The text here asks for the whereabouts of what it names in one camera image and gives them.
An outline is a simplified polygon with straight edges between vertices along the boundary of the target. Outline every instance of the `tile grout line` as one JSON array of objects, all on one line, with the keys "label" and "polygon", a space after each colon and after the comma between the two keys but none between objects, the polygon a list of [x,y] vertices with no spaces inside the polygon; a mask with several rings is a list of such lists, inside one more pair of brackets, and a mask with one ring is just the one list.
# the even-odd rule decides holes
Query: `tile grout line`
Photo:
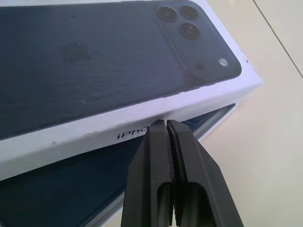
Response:
[{"label": "tile grout line", "polygon": [[290,56],[290,54],[288,53],[287,49],[284,47],[283,43],[281,42],[281,40],[279,39],[279,37],[277,36],[277,34],[275,33],[274,29],[272,28],[272,26],[270,25],[269,21],[266,19],[265,15],[262,13],[260,7],[257,5],[255,0],[252,0],[254,2],[254,4],[256,5],[257,9],[259,10],[260,14],[262,15],[262,17],[265,19],[266,23],[268,24],[268,26],[270,27],[271,31],[274,33],[276,39],[279,41],[280,45],[283,47],[283,50],[286,52],[287,56],[289,57],[290,61],[293,63],[294,67],[297,69],[298,73],[300,74],[300,76],[303,78],[302,73],[300,72],[299,68],[296,66],[295,62],[293,61],[292,57]]}]

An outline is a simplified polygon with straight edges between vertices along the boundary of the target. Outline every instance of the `camera lens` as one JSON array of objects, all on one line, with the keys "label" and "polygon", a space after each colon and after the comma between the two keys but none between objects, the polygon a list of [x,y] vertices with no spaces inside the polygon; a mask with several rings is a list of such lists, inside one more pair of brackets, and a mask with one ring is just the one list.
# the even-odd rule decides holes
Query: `camera lens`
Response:
[{"label": "camera lens", "polygon": [[180,31],[188,39],[197,39],[200,36],[199,28],[192,23],[181,24]]},{"label": "camera lens", "polygon": [[168,6],[162,6],[158,10],[159,16],[166,21],[174,21],[177,18],[177,12],[172,8]]},{"label": "camera lens", "polygon": [[198,17],[198,11],[191,6],[183,6],[181,14],[188,19],[196,19]]}]

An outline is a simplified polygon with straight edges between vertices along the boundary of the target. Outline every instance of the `flash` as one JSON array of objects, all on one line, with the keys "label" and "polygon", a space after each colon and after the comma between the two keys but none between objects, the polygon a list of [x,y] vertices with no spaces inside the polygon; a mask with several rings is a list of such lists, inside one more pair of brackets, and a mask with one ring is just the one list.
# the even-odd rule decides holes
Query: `flash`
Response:
[{"label": "flash", "polygon": [[228,66],[228,62],[227,60],[225,60],[224,58],[220,58],[219,59],[219,63],[220,65],[224,66],[224,67],[227,67]]}]

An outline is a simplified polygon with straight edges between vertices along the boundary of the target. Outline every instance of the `tiled floor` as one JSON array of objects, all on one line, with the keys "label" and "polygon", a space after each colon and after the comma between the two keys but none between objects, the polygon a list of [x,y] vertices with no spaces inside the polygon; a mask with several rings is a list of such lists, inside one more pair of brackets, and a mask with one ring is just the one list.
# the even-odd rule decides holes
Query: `tiled floor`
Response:
[{"label": "tiled floor", "polygon": [[202,144],[219,164],[244,226],[302,226],[303,3],[208,3],[265,84]]}]

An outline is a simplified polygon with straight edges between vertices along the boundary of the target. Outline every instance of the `white cardboard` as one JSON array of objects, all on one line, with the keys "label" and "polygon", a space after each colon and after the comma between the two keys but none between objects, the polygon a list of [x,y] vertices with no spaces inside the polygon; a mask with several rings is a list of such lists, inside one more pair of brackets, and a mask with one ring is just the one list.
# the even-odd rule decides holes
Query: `white cardboard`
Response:
[{"label": "white cardboard", "polygon": [[[50,5],[105,2],[98,0],[16,0],[8,5]],[[0,180],[144,135],[158,119],[184,121],[237,103],[262,84],[261,78],[205,0],[195,0],[216,26],[235,56],[242,72],[227,81],[173,96],[128,106],[0,141]]]}]

